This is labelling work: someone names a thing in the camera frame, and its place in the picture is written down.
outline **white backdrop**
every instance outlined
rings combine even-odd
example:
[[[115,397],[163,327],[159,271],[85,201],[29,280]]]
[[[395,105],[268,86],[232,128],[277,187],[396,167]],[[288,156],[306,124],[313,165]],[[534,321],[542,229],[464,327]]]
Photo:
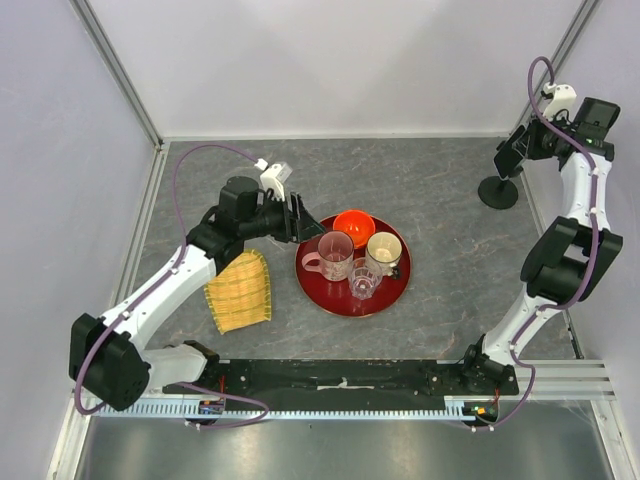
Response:
[[[615,144],[607,181],[607,217],[624,237],[622,252],[587,301],[572,309],[578,340],[585,353],[605,360],[616,395],[635,436],[640,458],[640,412],[637,365],[640,363],[640,4],[636,0],[601,2],[558,81],[585,96],[622,108],[607,140]],[[535,203],[548,225],[560,213],[562,182],[555,160],[529,162],[527,177]]]
[[[41,480],[71,324],[109,306],[153,146],[68,0],[5,3],[0,43],[0,477]]]
[[[163,136],[507,132],[580,0],[92,0]]]

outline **yellow towel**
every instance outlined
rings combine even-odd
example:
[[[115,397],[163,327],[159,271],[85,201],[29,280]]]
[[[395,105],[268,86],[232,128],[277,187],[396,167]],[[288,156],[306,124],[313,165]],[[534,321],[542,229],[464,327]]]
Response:
[[[271,280],[264,255],[245,250],[205,285],[204,295],[221,334],[271,320]]]

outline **gray floor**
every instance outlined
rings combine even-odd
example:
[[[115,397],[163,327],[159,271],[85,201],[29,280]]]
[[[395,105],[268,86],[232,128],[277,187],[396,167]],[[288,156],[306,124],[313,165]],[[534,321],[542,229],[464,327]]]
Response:
[[[186,478],[613,480],[588,402],[530,402],[477,434],[434,421],[281,420],[216,432],[91,421],[77,480]]]
[[[271,322],[216,330],[202,291],[196,292],[151,340],[151,347],[195,339],[227,358],[446,358],[502,318],[520,287],[522,262],[537,235],[521,198],[507,211],[484,206],[480,180],[493,174],[496,139],[367,139],[235,142],[268,161],[294,168],[287,182],[318,219],[359,208],[391,223],[411,250],[407,292],[391,308],[366,319],[330,315],[301,291],[295,245],[259,239],[273,279]],[[137,285],[160,268],[179,243],[171,200],[177,158],[194,143],[169,151],[140,262]],[[249,162],[219,149],[196,152],[178,176],[187,226],[217,203],[233,175],[257,178]],[[524,358],[573,358],[563,319],[551,320]]]

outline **orange bowl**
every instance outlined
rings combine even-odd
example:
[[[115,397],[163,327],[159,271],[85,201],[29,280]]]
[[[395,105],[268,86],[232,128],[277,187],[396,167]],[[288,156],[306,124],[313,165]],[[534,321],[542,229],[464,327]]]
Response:
[[[362,248],[371,235],[376,233],[376,224],[373,218],[362,210],[347,210],[333,221],[333,229],[349,235],[355,248]]]

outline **round red tray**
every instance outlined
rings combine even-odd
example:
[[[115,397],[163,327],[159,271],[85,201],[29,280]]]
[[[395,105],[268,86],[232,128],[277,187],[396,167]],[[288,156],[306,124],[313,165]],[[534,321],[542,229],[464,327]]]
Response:
[[[333,230],[333,217],[322,220],[327,230]],[[411,275],[411,255],[407,244],[402,237],[388,223],[373,219],[376,224],[376,232],[390,232],[396,235],[402,243],[402,256],[398,262],[398,268],[401,276],[394,280],[391,277],[384,277],[382,283],[378,285],[373,297],[366,300],[358,300],[351,295],[349,290],[349,281],[330,282],[319,273],[307,272],[302,268],[302,257],[307,253],[315,252],[320,241],[320,237],[313,238],[306,243],[301,244],[296,252],[296,275],[300,286],[304,293],[313,300],[320,308],[336,315],[345,317],[365,317],[374,313],[378,313],[400,298],[409,283]],[[355,258],[364,257],[365,248],[355,251]]]

